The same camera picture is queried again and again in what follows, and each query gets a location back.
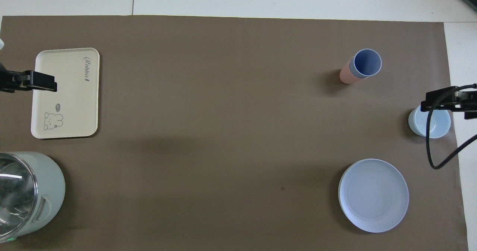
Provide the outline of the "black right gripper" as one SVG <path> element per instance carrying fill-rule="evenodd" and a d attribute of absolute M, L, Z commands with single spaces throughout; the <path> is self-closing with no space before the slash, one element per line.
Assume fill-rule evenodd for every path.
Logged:
<path fill-rule="evenodd" d="M 436 91 L 429 91 L 425 94 L 425 100 L 421 102 L 421 112 L 428 112 L 433 108 L 434 110 L 457 110 L 457 112 L 464 113 L 464 119 L 476 119 L 476 89 L 476 84 L 467 84 L 457 88 L 440 88 Z"/>

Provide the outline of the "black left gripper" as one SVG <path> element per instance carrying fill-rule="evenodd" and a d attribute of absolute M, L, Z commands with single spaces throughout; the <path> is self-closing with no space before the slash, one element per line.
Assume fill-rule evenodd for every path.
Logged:
<path fill-rule="evenodd" d="M 52 75 L 36 72 L 14 72 L 5 69 L 0 71 L 0 91 L 15 93 L 15 91 L 57 91 L 57 83 Z"/>

